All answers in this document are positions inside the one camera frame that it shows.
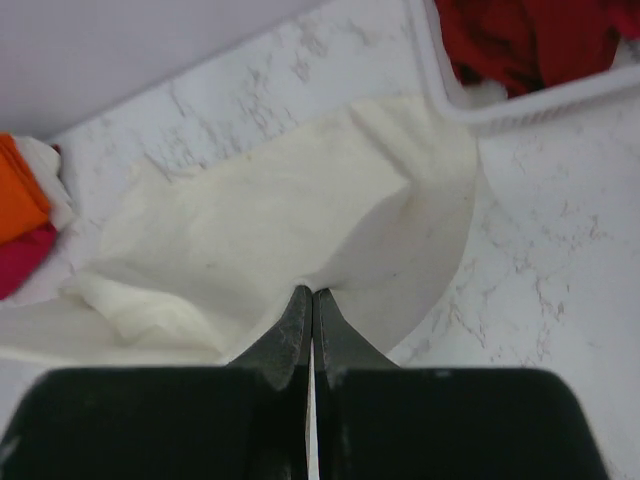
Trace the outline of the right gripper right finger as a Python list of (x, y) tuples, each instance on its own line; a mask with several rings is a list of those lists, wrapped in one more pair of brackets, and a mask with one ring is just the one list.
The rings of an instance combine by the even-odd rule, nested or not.
[(328, 289), (313, 295), (312, 340), (319, 476), (338, 479), (339, 375), (345, 370), (391, 370), (397, 365), (347, 322)]

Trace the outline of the cream white t shirt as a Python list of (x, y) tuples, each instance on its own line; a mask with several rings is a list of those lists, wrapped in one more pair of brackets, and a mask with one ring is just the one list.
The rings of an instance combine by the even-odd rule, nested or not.
[(420, 96), (365, 99), (206, 169), (143, 159), (98, 254), (1, 316), (1, 354), (50, 365), (226, 363), (294, 289), (329, 289), (389, 351), (455, 275), (475, 138)]

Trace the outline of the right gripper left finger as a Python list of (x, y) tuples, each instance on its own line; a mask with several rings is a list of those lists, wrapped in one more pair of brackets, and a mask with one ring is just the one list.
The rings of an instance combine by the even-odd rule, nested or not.
[(294, 289), (279, 320), (231, 365), (256, 374), (245, 479), (306, 479), (311, 291)]

